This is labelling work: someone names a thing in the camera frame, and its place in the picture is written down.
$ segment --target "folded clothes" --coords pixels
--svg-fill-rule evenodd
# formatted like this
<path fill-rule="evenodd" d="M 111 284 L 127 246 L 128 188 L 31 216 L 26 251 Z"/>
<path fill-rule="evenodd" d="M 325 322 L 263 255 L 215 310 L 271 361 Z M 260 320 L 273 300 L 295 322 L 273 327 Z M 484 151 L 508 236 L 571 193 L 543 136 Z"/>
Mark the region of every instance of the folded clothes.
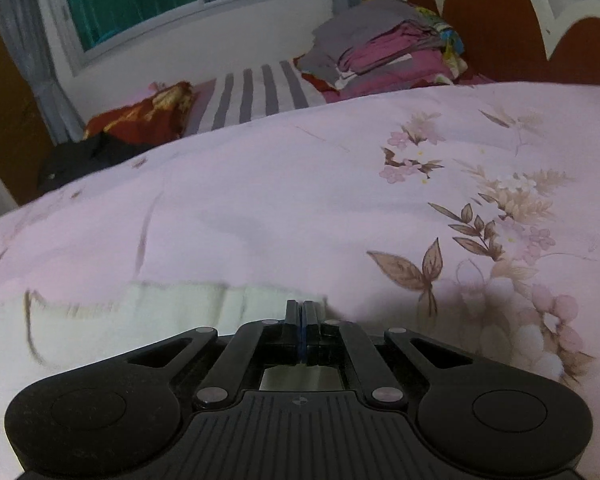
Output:
<path fill-rule="evenodd" d="M 335 62 L 403 22 L 434 30 L 415 7 L 402 0 L 367 0 L 334 16 L 314 30 L 315 46 Z"/>
<path fill-rule="evenodd" d="M 444 42 L 430 28 L 402 22 L 388 33 L 352 48 L 340 58 L 338 68 L 362 74 L 415 50 L 441 48 Z"/>
<path fill-rule="evenodd" d="M 453 78 L 439 50 L 419 50 L 410 56 L 410 59 L 386 64 L 358 76 L 340 91 L 340 100 L 405 90 L 421 79 L 435 83 L 438 76 L 443 76 L 444 82 Z"/>
<path fill-rule="evenodd" d="M 405 54 L 404 56 L 400 56 L 397 59 L 389 61 L 388 63 L 386 63 L 386 66 L 392 65 L 394 63 L 399 63 L 401 61 L 406 61 L 408 59 L 413 59 L 413 56 L 411 54 Z M 335 89 L 338 91 L 343 90 L 349 83 L 355 81 L 355 79 L 358 77 L 360 76 L 355 72 L 352 72 L 351 70 L 348 72 L 340 72 L 340 79 L 336 81 Z"/>
<path fill-rule="evenodd" d="M 336 62 L 316 46 L 296 60 L 296 68 L 305 74 L 312 74 L 332 88 L 335 88 L 336 81 L 340 79 Z"/>

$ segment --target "headboard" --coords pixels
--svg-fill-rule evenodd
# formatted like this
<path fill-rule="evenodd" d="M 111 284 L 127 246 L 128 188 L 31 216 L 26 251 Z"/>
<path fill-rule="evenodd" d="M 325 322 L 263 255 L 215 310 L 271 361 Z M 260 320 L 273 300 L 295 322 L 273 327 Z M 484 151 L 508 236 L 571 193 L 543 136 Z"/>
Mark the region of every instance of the headboard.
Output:
<path fill-rule="evenodd" d="M 600 2 L 554 16 L 548 0 L 408 0 L 460 34 L 465 58 L 496 81 L 600 85 Z"/>

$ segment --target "pink floral blanket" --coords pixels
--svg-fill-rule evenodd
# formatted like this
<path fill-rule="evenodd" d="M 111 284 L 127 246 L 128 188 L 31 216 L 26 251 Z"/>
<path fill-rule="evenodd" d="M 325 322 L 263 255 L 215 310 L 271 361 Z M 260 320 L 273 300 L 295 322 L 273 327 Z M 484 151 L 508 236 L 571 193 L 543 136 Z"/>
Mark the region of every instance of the pink floral blanket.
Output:
<path fill-rule="evenodd" d="M 296 110 L 0 219 L 0 308 L 27 291 L 79 311 L 130 282 L 209 281 L 325 294 L 369 331 L 407 326 L 566 384 L 594 417 L 579 471 L 600 478 L 600 88 Z"/>

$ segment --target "colorful fabric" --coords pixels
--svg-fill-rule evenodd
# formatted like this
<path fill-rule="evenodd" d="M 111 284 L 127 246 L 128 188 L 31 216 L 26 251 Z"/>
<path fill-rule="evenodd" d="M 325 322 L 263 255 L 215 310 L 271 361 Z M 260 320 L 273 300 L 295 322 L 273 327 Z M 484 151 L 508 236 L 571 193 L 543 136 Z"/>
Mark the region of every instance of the colorful fabric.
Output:
<path fill-rule="evenodd" d="M 182 135 L 194 101 L 191 85 L 177 83 L 135 105 L 95 116 L 87 124 L 84 138 L 105 132 L 129 144 L 171 142 Z"/>
<path fill-rule="evenodd" d="M 433 10 L 427 9 L 426 7 L 416 7 L 416 9 L 429 20 L 431 27 L 438 32 L 440 38 L 447 46 L 452 47 L 458 56 L 464 54 L 464 43 L 462 43 L 460 35 L 451 25 L 440 18 Z"/>

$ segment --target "pink clothing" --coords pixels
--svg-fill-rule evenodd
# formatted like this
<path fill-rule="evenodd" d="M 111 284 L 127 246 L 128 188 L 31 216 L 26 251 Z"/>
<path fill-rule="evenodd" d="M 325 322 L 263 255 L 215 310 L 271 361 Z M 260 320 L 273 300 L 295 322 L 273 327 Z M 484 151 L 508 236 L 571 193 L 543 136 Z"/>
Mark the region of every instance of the pink clothing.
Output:
<path fill-rule="evenodd" d="M 340 92 L 322 92 L 322 95 L 328 103 L 335 103 L 365 95 L 406 90 L 421 81 L 433 85 L 438 75 L 453 78 L 439 50 L 419 50 L 411 53 L 411 58 L 378 67 L 355 77 Z"/>
<path fill-rule="evenodd" d="M 429 46 L 429 38 L 439 41 L 430 32 L 425 32 L 411 23 L 403 22 L 390 32 L 378 36 L 359 48 L 347 51 L 340 61 L 338 68 L 341 72 L 349 70 L 364 73 L 378 66 L 384 65 L 393 59 L 425 46 Z"/>

